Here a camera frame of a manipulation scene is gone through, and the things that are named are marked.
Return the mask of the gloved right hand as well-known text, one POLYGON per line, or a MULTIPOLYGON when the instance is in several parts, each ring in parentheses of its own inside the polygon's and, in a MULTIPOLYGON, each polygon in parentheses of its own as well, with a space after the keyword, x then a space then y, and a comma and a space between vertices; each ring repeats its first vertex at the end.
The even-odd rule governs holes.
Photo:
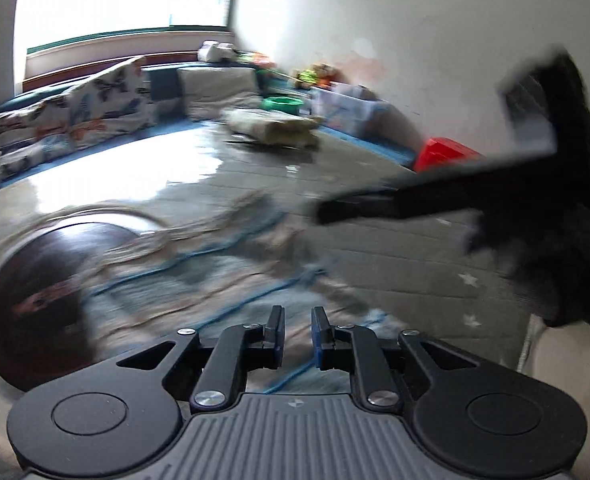
POLYGON ((466 250, 490 249, 516 292, 550 327, 590 325, 590 202, 481 211, 466 250))

